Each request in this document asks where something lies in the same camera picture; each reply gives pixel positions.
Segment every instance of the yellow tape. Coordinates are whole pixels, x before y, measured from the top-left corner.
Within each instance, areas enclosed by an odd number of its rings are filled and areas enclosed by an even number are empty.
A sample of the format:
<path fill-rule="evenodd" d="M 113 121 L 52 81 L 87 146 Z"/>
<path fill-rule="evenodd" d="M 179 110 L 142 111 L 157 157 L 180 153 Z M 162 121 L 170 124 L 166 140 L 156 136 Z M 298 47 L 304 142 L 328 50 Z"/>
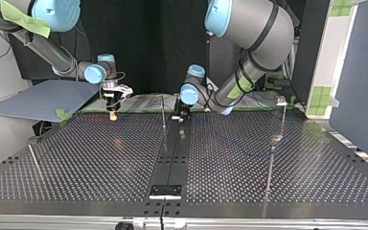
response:
<path fill-rule="evenodd" d="M 50 35 L 50 25 L 44 20 L 32 18 L 5 0 L 1 0 L 1 12 L 5 20 L 46 38 Z"/>
<path fill-rule="evenodd" d="M 246 92 L 252 90 L 252 84 L 245 77 L 241 77 L 241 79 L 239 80 L 239 85 L 241 86 L 241 89 Z M 229 93 L 228 98 L 235 100 L 238 99 L 242 94 L 243 92 L 238 88 L 237 85 L 235 85 L 235 87 Z"/>

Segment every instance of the perforated metal table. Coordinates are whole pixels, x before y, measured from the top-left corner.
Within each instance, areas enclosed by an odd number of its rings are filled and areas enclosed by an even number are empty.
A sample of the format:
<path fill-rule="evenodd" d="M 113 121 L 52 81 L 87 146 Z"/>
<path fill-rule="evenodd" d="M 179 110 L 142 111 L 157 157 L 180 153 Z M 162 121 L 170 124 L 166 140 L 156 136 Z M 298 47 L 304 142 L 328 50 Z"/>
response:
<path fill-rule="evenodd" d="M 0 165 L 0 215 L 368 220 L 368 164 L 298 112 L 81 114 Z M 270 154 L 272 180 L 266 190 Z M 179 185 L 179 200 L 150 200 Z"/>

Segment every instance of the blue joint cap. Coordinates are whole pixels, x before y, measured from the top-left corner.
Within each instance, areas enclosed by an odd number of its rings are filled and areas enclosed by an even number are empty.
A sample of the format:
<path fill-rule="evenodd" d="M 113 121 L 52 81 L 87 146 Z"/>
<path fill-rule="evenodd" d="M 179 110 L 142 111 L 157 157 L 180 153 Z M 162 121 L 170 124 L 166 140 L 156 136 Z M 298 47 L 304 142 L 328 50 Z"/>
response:
<path fill-rule="evenodd" d="M 190 84 L 184 84 L 181 87 L 181 102 L 186 105 L 194 105 L 198 102 L 198 90 Z"/>
<path fill-rule="evenodd" d="M 42 19 L 50 25 L 52 32 L 68 32 L 78 23 L 80 0 L 36 0 L 32 7 L 32 17 Z"/>
<path fill-rule="evenodd" d="M 234 107 L 231 106 L 231 107 L 228 107 L 226 108 L 224 111 L 220 112 L 221 115 L 224 115 L 224 116 L 228 116 L 229 114 L 231 114 L 231 112 L 234 110 Z"/>
<path fill-rule="evenodd" d="M 204 78 L 205 77 L 205 69 L 202 68 L 202 66 L 200 65 L 191 65 L 189 68 L 188 68 L 188 71 L 187 73 L 189 75 L 193 75 L 195 77 L 200 77 L 200 78 Z"/>
<path fill-rule="evenodd" d="M 89 65 L 83 74 L 85 79 L 92 84 L 99 84 L 106 78 L 106 70 L 98 64 Z"/>
<path fill-rule="evenodd" d="M 205 17 L 205 27 L 218 37 L 223 37 L 229 27 L 232 0 L 213 0 Z"/>
<path fill-rule="evenodd" d="M 113 63 L 116 62 L 115 57 L 113 55 L 98 55 L 97 60 L 98 61 L 108 61 L 108 62 L 113 62 Z"/>

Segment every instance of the black backdrop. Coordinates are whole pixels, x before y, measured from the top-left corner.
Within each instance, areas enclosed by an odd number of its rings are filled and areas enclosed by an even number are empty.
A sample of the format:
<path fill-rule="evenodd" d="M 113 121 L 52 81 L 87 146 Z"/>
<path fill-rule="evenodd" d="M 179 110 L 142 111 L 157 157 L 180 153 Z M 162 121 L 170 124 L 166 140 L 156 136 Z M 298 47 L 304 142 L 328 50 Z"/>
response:
<path fill-rule="evenodd" d="M 77 44 L 78 60 L 89 60 L 87 40 L 93 56 L 115 55 L 118 70 L 127 74 L 123 83 L 135 94 L 176 93 L 189 65 L 206 66 L 207 7 L 207 0 L 81 0 L 87 37 L 73 30 L 60 40 L 72 54 Z M 13 37 L 11 44 L 23 79 L 57 78 L 49 64 Z"/>

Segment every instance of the metal frame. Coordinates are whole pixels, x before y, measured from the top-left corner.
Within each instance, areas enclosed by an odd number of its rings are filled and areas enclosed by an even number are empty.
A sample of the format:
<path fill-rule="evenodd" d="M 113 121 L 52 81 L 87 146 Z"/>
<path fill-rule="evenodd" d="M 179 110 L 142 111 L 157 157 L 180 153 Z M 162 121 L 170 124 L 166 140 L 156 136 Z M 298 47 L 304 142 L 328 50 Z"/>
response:
<path fill-rule="evenodd" d="M 0 229 L 113 230 L 119 222 L 135 229 L 160 229 L 159 218 L 0 216 Z M 166 229 L 368 229 L 368 220 L 165 218 Z"/>

